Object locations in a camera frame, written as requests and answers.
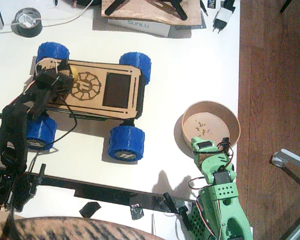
black screen panel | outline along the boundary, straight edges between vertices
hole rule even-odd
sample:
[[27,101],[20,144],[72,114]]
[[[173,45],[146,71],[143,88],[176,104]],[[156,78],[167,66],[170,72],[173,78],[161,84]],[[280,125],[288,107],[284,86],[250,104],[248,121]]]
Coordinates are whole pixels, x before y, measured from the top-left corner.
[[104,87],[103,106],[127,109],[131,75],[107,73]]

black tripod leg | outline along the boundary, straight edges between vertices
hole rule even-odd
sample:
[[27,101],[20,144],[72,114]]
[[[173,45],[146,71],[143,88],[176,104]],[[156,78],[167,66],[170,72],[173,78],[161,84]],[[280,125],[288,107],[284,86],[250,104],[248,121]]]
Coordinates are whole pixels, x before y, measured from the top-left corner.
[[105,15],[110,16],[110,14],[112,14],[117,7],[119,7],[121,4],[123,4],[125,2],[125,0],[115,0],[105,11]]
[[280,13],[283,13],[283,12],[286,10],[286,8],[287,8],[288,5],[291,3],[291,1],[292,1],[292,0],[286,0],[286,1],[285,1],[283,7],[282,7],[281,10],[280,10]]
[[177,0],[170,0],[170,3],[175,8],[175,10],[179,14],[180,18],[182,20],[187,20],[188,16],[185,13],[185,11],[183,10],[183,8],[181,7],[180,3]]

blue wheel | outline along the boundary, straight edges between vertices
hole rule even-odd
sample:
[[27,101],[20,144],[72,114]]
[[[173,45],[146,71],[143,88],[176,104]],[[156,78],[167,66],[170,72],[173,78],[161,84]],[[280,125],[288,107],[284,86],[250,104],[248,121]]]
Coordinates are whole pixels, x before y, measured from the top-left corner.
[[120,57],[119,64],[131,65],[141,69],[145,84],[147,85],[150,82],[151,59],[147,55],[140,52],[128,52]]
[[116,126],[111,130],[108,155],[122,161],[138,161],[144,156],[145,133],[134,126]]
[[[29,140],[30,149],[40,149],[42,146],[55,140],[57,123],[50,117],[40,115],[37,120],[27,122],[26,138]],[[53,144],[47,145],[42,150],[48,150]]]
[[47,41],[39,46],[35,63],[44,58],[69,59],[69,54],[68,48],[62,44]]

white desk surface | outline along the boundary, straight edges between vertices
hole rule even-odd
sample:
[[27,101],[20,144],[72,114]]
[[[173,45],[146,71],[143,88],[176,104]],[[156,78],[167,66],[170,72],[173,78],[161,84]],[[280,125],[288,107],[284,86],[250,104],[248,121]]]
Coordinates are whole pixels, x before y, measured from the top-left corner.
[[[33,171],[38,172],[46,163],[46,175],[195,199],[197,193],[191,194],[188,181],[201,173],[178,147],[190,152],[181,136],[180,117],[191,104],[202,100],[216,101],[238,112],[240,3],[235,3],[227,27],[217,34],[217,30],[212,32],[212,24],[219,4],[216,9],[207,8],[207,29],[193,30],[189,39],[93,31],[92,9],[70,23],[44,27],[33,38],[0,34],[0,112],[23,91],[41,43],[65,45],[74,60],[118,63],[123,53],[138,51],[152,61],[143,113],[135,121],[135,126],[145,132],[143,159],[125,164],[107,155],[110,130],[120,121],[79,120],[74,132],[54,145],[58,151],[38,157]],[[70,7],[59,1],[57,8],[41,15],[45,19],[63,18],[71,16],[70,12]],[[62,21],[43,21],[43,25],[56,22]],[[68,114],[52,112],[50,116],[58,123],[56,138],[74,124]],[[34,155],[28,154],[28,165]]]

round wooden bowl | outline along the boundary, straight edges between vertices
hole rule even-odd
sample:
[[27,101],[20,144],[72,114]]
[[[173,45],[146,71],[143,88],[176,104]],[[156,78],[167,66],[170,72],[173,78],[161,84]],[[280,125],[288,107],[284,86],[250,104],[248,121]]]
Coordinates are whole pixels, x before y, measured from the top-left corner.
[[214,141],[218,144],[229,138],[230,145],[237,144],[241,127],[236,115],[226,106],[214,101],[199,101],[192,104],[182,116],[182,134],[191,147],[191,138]]

